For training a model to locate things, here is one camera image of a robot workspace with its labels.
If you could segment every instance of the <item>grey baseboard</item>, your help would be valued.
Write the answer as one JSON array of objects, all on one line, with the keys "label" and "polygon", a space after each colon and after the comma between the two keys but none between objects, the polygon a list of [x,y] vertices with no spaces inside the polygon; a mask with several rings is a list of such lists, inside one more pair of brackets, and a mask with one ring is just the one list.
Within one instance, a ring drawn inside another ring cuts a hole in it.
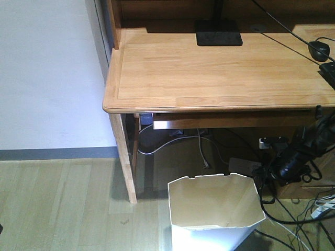
[{"label": "grey baseboard", "polygon": [[69,158],[118,158],[116,146],[65,149],[0,150],[0,161],[25,161]]}]

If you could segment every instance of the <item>desk leg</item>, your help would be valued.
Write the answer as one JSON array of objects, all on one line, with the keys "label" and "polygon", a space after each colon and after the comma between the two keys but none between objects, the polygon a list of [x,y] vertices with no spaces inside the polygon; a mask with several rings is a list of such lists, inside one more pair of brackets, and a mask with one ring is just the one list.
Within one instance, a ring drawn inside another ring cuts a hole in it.
[{"label": "desk leg", "polygon": [[132,176],[131,163],[128,154],[128,147],[127,147],[128,139],[126,134],[125,121],[123,119],[122,114],[119,113],[109,114],[109,119],[117,143],[122,171],[127,186],[129,201],[131,203],[137,203],[134,179]]}]

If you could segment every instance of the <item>computer mouse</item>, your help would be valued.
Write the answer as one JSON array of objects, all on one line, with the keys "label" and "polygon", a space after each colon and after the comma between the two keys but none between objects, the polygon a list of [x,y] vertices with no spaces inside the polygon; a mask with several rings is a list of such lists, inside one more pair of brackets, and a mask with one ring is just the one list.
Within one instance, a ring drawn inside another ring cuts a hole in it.
[{"label": "computer mouse", "polygon": [[[315,47],[319,51],[323,52],[325,55],[329,56],[330,47],[326,43],[322,43],[320,41],[312,41],[312,42],[309,42],[309,44],[311,44],[313,47]],[[308,50],[313,59],[319,62],[324,62],[328,59],[325,55],[323,55],[319,51],[312,48],[312,46],[308,45]]]}]

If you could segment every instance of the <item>trash bin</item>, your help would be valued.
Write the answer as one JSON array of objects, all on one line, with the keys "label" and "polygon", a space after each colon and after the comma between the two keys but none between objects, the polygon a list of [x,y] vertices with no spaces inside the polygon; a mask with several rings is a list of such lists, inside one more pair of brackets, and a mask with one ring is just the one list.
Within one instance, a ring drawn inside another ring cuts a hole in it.
[{"label": "trash bin", "polygon": [[246,176],[182,177],[168,190],[173,251],[235,250],[265,219]]}]

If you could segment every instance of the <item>hardwood floor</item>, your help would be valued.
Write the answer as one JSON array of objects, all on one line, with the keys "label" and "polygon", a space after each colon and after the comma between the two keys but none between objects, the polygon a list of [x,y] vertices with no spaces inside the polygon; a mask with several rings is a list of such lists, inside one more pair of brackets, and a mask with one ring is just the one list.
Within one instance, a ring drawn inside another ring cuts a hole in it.
[{"label": "hardwood floor", "polygon": [[[119,159],[2,161],[0,250],[170,251],[167,182],[194,172],[203,172],[197,144],[178,142],[155,156],[139,155],[139,201],[131,205]],[[284,203],[297,213],[306,201]],[[268,208],[288,219],[279,207]],[[269,220],[258,229],[287,243],[293,239]],[[333,250],[317,225],[305,229],[315,250]],[[252,233],[237,250],[289,249]]]}]

